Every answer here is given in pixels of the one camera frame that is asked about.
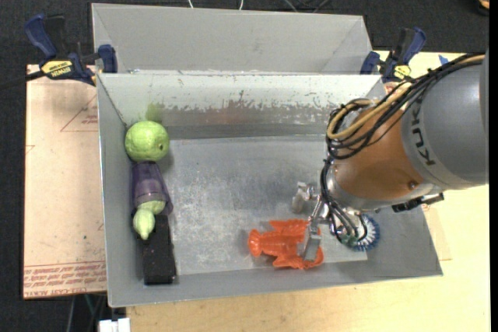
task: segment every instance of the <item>gray box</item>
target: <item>gray box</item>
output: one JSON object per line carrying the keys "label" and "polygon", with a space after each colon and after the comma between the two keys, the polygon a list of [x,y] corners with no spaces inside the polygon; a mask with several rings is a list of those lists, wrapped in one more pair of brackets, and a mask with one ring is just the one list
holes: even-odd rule
{"label": "gray box", "polygon": [[[441,274],[420,210],[375,215],[381,241],[368,253],[324,235],[325,262],[308,271],[276,270],[247,248],[251,229],[296,217],[299,182],[317,183],[331,109],[378,86],[359,75],[371,49],[362,17],[93,5],[93,28],[119,61],[97,83],[111,306]],[[174,203],[172,285],[144,285],[131,228],[125,132],[145,119],[171,137],[160,168]]]}

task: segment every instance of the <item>orange plastic toy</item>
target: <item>orange plastic toy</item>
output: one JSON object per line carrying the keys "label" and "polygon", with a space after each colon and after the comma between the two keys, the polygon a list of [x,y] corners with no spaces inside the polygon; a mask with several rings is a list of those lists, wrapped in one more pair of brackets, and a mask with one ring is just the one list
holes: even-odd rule
{"label": "orange plastic toy", "polygon": [[308,226],[307,220],[294,218],[291,220],[271,220],[270,225],[275,231],[262,234],[253,229],[249,233],[247,245],[253,256],[262,253],[276,256],[274,267],[292,267],[306,270],[318,266],[324,261],[321,247],[318,247],[315,261],[304,260],[297,254],[297,244],[304,241],[304,233]]}

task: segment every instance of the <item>clamp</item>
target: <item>clamp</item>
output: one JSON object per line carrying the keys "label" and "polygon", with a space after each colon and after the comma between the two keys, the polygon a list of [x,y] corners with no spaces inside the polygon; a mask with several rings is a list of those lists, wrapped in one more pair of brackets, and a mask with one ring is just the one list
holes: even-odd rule
{"label": "clamp", "polygon": [[413,56],[419,53],[426,42],[426,34],[417,27],[404,28],[400,33],[398,43],[391,49],[385,61],[375,51],[371,51],[365,58],[360,69],[361,75],[370,75],[376,69],[382,75],[382,82],[401,82],[409,76],[408,66]]}
{"label": "clamp", "polygon": [[64,26],[65,19],[62,15],[45,18],[41,13],[26,22],[24,32],[31,44],[44,54],[44,59],[39,64],[40,71],[27,75],[26,80],[47,76],[49,79],[73,79],[94,86],[96,77],[87,65],[97,59],[103,62],[102,72],[117,72],[116,54],[109,44],[100,46],[96,53],[85,57],[79,52],[68,52]]}

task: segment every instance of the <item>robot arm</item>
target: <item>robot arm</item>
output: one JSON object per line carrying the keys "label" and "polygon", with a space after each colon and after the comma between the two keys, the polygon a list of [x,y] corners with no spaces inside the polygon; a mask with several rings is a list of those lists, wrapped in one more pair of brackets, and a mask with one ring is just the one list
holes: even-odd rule
{"label": "robot arm", "polygon": [[488,68],[489,52],[466,54],[402,80],[377,102],[352,100],[331,112],[304,258],[320,244],[318,224],[368,250],[377,227],[368,212],[409,210],[488,182]]}

